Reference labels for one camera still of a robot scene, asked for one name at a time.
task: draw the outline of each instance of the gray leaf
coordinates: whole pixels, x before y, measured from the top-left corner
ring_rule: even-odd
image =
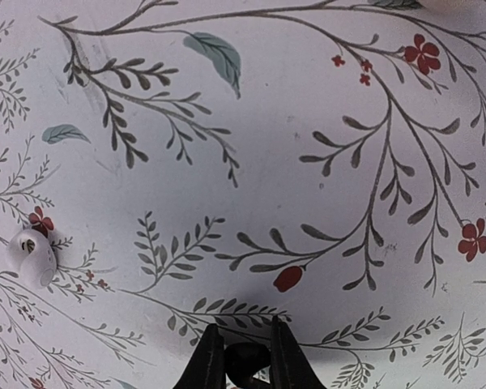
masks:
[[[250,271],[253,273],[265,273],[267,271],[275,271],[283,267],[283,264],[279,265],[252,265]]]
[[[193,312],[202,309],[207,303],[207,299],[205,297],[198,300],[198,302],[194,305]]]
[[[215,310],[216,308],[219,308],[224,302],[225,302],[225,300],[223,300],[223,299],[213,302],[212,304],[210,304],[208,306],[208,308],[206,309],[206,312],[209,312],[210,310]]]
[[[408,224],[417,224],[419,223],[425,216],[427,216],[428,211],[430,211],[430,207],[433,204],[433,199],[430,200],[430,203],[425,205],[423,208],[421,208],[419,211],[416,211],[412,215],[409,216],[407,219]]]
[[[358,122],[354,118],[350,118],[349,116],[342,116],[342,120],[345,124],[357,130],[370,130],[369,127],[364,126],[362,123]]]
[[[193,278],[192,276],[188,276],[186,274],[181,273],[169,273],[172,278],[176,278],[177,280],[190,280]]]
[[[335,330],[335,331],[331,332],[330,334],[324,336],[324,339],[322,339],[322,342],[323,343],[329,343],[333,338],[335,338],[337,336],[338,333],[339,333],[339,330]]]
[[[175,316],[171,316],[168,320],[168,327],[171,331],[175,330],[175,326],[177,325],[177,318]]]
[[[184,325],[184,327],[180,328],[178,330],[178,333],[180,334],[180,336],[185,336],[187,334],[187,324]]]
[[[421,5],[416,0],[368,0],[368,3],[389,10],[415,10],[421,8]]]
[[[175,266],[178,267],[180,270],[185,270],[185,271],[196,270],[196,266],[189,265],[187,263],[175,263]]]
[[[473,331],[467,338],[476,337],[486,331],[486,328],[480,328],[479,330]]]
[[[175,255],[178,250],[178,239],[177,237],[173,237],[173,242],[171,243],[171,254]]]
[[[445,128],[438,130],[441,134],[452,135],[461,126],[461,119],[457,118]]]
[[[353,338],[355,338],[359,342],[366,342],[367,340],[369,340],[369,338],[367,336],[362,335],[362,334],[352,334],[352,336],[353,336]]]
[[[329,235],[324,234],[322,231],[319,231],[315,227],[309,224],[301,224],[301,229],[311,237],[315,239],[320,239],[322,241],[329,241],[329,242],[338,242],[339,239],[330,237]]]
[[[41,136],[41,140],[48,144],[55,144],[64,139],[81,139],[90,143],[90,139],[79,128],[71,124],[60,124],[59,126],[49,127]]]
[[[362,243],[361,245],[357,247],[352,247],[351,249],[347,249],[342,253],[343,257],[351,257],[353,254],[356,254],[358,251],[360,251],[364,247],[364,244]]]
[[[424,253],[424,247],[427,245],[427,241],[425,240],[420,248],[416,251],[416,256],[414,257],[414,263],[419,263],[421,262],[421,259],[423,258],[423,253]]]
[[[184,46],[209,58],[221,78],[234,89],[237,98],[241,97],[241,57],[232,45],[207,32],[196,32],[184,39]]]
[[[115,381],[121,384],[122,389],[137,389],[133,385],[130,385],[129,383],[125,383],[124,381],[121,381],[119,379],[114,378]]]
[[[278,229],[271,229],[270,236],[277,246],[279,246],[284,251],[288,251],[286,245],[284,244],[283,237],[281,237],[281,233]]]
[[[364,143],[361,143],[352,154],[351,167],[353,167],[354,169],[358,168],[358,165],[360,164],[360,154],[362,151],[362,146],[364,146]]]
[[[151,259],[145,255],[145,254],[139,254],[139,258],[144,262],[144,263],[153,263]]]
[[[223,312],[224,310],[227,310],[228,308],[231,308],[236,303],[237,303],[237,299],[236,298],[233,298],[232,300],[227,301],[227,303],[221,308],[220,312]]]
[[[143,271],[144,271],[146,274],[148,274],[148,275],[150,275],[150,276],[154,276],[154,275],[155,275],[155,272],[154,272],[152,269],[150,269],[149,267],[141,267],[141,269],[142,269],[142,270],[143,270]]]

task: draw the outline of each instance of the red flower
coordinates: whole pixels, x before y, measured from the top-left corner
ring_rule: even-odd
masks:
[[[346,62],[342,59],[342,57],[340,57],[339,55],[335,55],[331,61],[333,61],[335,63],[335,66],[337,67],[340,67],[342,65],[345,65]]]
[[[87,270],[85,275],[88,277],[89,281],[92,281],[92,278],[94,278],[96,276],[94,273],[92,273],[92,271],[90,269]]]
[[[368,59],[362,61],[362,63],[360,64],[362,66],[362,69],[364,69],[364,72],[368,73],[370,70],[373,69],[373,64],[371,62],[369,62]]]
[[[34,213],[29,215],[29,222],[32,229],[43,233],[45,237],[49,237],[49,231],[54,229],[54,224],[49,217],[43,217],[43,211],[40,207],[34,208]]]
[[[365,75],[364,73],[362,73],[360,75],[360,83],[362,83],[366,87],[370,87],[371,86],[371,77],[369,75]]]
[[[463,227],[463,237],[459,242],[459,253],[467,255],[467,261],[473,261],[473,258],[477,255],[477,250],[481,254],[486,252],[486,237],[483,237],[484,232],[484,219],[477,220],[477,226],[472,223]]]
[[[29,380],[31,381],[32,387],[34,389],[45,389],[45,386],[43,385],[43,382],[40,379],[29,377]]]
[[[414,35],[414,46],[407,46],[405,48],[405,61],[414,62],[417,59],[420,72],[424,75],[430,73],[430,69],[435,71],[441,69],[441,62],[437,58],[439,56],[439,48],[431,42],[423,45],[425,39],[420,34]]]
[[[299,266],[290,266],[284,269],[274,281],[274,286],[281,293],[293,288],[301,280],[302,269]]]

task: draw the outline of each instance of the wallpaper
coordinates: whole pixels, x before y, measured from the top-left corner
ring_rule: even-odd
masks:
[[[276,314],[328,388],[486,388],[486,0],[0,0],[0,388],[171,388]]]

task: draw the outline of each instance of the red flower bud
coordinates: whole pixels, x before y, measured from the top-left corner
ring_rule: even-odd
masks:
[[[274,281],[274,286],[281,293],[293,288],[302,277],[302,269],[298,266],[290,266],[284,269]]]

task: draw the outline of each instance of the black clip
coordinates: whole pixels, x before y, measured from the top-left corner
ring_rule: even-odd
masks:
[[[271,383],[253,378],[270,366]],[[225,389],[225,375],[241,389],[326,389],[313,372],[289,326],[272,319],[271,351],[263,344],[232,344],[209,324],[173,389]]]

